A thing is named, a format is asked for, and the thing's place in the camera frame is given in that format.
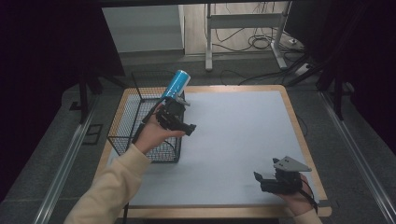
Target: sleeve cuff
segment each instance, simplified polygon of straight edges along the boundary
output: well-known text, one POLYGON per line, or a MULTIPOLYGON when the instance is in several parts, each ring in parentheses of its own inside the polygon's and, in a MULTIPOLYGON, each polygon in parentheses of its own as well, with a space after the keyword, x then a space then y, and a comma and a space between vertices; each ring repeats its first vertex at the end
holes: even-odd
POLYGON ((128 170, 133 170, 138 175, 145 173, 151 164, 151 160, 139 151, 134 144, 131 144, 125 154, 116 158, 116 160, 118 160, 128 170))
POLYGON ((318 217, 315 209, 312 209, 302 215, 294 217, 295 223, 310 223, 310 224, 321 224, 321 220, 318 217))

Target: person's left hand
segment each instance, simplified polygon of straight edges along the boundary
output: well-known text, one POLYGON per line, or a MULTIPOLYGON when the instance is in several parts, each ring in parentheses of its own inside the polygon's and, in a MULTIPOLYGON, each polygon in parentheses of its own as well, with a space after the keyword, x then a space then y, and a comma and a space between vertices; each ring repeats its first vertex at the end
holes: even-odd
POLYGON ((159 105, 153 115, 149 118, 144 129, 140 133, 136 143, 134 144, 142 153, 146 154, 153 148, 161 144, 169 137, 182 137, 186 134, 183 131, 165 130, 155 118, 155 113, 162 105, 159 105))

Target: human hand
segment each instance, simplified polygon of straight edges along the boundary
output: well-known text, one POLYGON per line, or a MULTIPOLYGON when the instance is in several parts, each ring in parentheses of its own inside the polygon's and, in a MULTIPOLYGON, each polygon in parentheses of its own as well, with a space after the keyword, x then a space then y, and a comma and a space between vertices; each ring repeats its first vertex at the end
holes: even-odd
POLYGON ((139 134, 136 143, 134 143, 137 149, 139 149, 143 154, 148 153, 150 150, 157 147, 169 137, 182 137, 184 134, 186 134, 182 131, 165 130, 160 125, 160 123, 155 118, 155 114, 161 106, 163 105, 160 104, 157 106, 155 112, 153 115, 151 115, 144 129, 139 134))
MULTIPOLYGON (((305 175, 300 174, 301 179, 303 180, 303 191, 305 191, 308 195, 311 195, 311 189, 306 185, 308 180, 305 175)), ((300 192, 296 192, 294 194, 285 195, 285 194, 277 194, 281 199, 283 199, 288 205, 290 211, 295 215, 302 215, 310 210, 312 210, 312 205, 309 201, 303 196, 300 192)))

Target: gray floor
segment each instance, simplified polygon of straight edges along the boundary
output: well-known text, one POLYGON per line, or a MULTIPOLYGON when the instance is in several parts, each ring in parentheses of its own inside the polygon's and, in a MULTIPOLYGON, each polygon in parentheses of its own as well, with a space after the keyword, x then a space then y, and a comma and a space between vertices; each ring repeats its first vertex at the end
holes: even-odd
MULTIPOLYGON (((205 71, 203 56, 164 55, 154 59, 147 56, 140 58, 140 63, 137 63, 133 61, 135 57, 123 55, 122 61, 128 75, 134 72, 142 79, 152 80, 150 78, 157 76, 159 71, 175 72, 177 69, 184 69, 191 75, 190 85, 235 85, 246 77, 277 72, 276 61, 271 55, 271 52, 251 55, 215 55, 214 69, 211 73, 205 71)), ((287 76, 285 81, 291 78, 293 75, 287 76)), ((169 81, 169 77, 156 79, 164 83, 169 81)), ((283 77, 275 76, 254 79, 246 84, 279 84, 282 79, 283 77)), ((121 80, 131 83, 129 77, 121 78, 121 80)), ((105 79, 101 81, 105 88, 104 92, 98 96, 91 124, 103 124, 104 129, 97 145, 80 147, 59 200, 49 217, 49 223, 62 223, 74 203, 92 182, 106 141, 106 134, 122 94, 120 87, 105 79)), ((305 140, 332 205, 332 215, 324 217, 322 221, 324 223, 387 223, 341 134, 335 128, 319 92, 316 91, 315 81, 316 77, 311 77, 287 90, 295 113, 300 118, 305 140)), ((1 203, 0 223, 32 223, 35 219, 78 126, 79 112, 69 110, 74 101, 78 101, 77 87, 64 93, 62 108, 7 198, 1 203)), ((343 112, 345 123, 360 146, 362 154, 389 197, 395 202, 396 179, 393 175, 393 170, 396 168, 395 156, 359 115, 347 97, 343 99, 343 112)), ((89 142, 91 139, 87 136, 84 141, 89 142)), ((151 222, 164 223, 163 220, 151 222)), ((184 220, 181 222, 265 223, 265 220, 184 220)), ((281 218, 280 223, 291 223, 291 220, 281 218)))

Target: blue can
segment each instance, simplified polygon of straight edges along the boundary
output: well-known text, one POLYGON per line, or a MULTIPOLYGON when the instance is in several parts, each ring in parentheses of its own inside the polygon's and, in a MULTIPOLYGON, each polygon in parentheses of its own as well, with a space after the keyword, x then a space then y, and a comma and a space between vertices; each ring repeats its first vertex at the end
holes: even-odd
POLYGON ((175 76, 172 78, 171 82, 163 93, 162 98, 172 97, 176 99, 176 97, 183 92, 184 88, 189 83, 190 78, 190 75, 187 74, 185 71, 177 70, 175 76))

